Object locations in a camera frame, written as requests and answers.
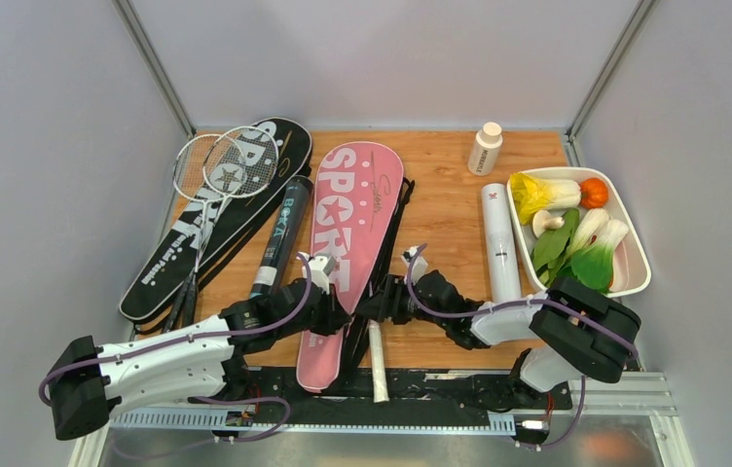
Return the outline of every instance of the white wall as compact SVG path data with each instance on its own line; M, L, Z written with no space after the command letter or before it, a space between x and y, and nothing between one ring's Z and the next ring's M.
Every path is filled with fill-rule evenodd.
M39 380L121 340L184 136L109 1L0 1L0 466L64 465Z
M133 0L195 126L568 126L637 0Z
M732 465L732 2L662 1L582 139L653 267L628 302L702 467Z

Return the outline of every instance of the pink racket cover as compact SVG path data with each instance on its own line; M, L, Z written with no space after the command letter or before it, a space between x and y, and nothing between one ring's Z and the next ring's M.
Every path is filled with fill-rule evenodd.
M352 314L375 266L403 183L403 164L383 144L347 143L323 158L314 183L311 253L330 253L338 301ZM297 381L306 390L329 387L340 370L343 338L302 334Z

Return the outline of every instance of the badminton racket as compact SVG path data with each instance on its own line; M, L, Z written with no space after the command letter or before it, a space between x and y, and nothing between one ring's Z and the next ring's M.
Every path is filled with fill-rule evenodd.
M201 180L209 193L216 194L204 202L208 206L219 200L222 207L229 198L250 198L265 190L277 172L279 150L275 139L255 126L240 126L221 134L206 153L201 164ZM197 274L210 229L202 232L201 248L195 260L188 284L184 284L182 299L182 326L194 324L197 295L200 292Z
M174 163L172 183L174 190L190 202L198 202L201 205L201 214L194 224L200 227L195 234L192 245L197 248L197 255L194 260L194 267L189 275L183 280L171 312L163 326L163 332L168 332L174 327L180 315L185 317L194 314L197 306L197 272L200 270L200 260L205 245L208 243L208 234L211 228L208 222L208 209L211 203L225 202L225 193L218 193L211 189L202 178L202 166L211 151L227 151L226 146L234 146L231 138L223 138L221 134L204 134L189 141L179 154Z

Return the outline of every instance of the white cylinder container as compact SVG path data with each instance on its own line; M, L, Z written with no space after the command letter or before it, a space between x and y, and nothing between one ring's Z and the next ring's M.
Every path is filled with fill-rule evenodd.
M521 298L521 276L515 257L515 236L506 205L506 188L492 183L481 190L484 208L484 231L487 234L487 264L493 302L509 302Z
M475 175L489 175L493 171L494 163L497 161L497 153L503 144L500 125L495 122L487 122L484 127L475 135L475 145L469 154L469 163L466 165L469 171Z

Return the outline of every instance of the mushroom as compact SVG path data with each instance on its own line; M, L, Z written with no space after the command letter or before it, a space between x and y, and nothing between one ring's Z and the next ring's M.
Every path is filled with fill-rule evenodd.
M532 233L535 234L535 238L540 237L546 231L560 229L563 225L563 217L553 217L546 209L541 209L532 217Z

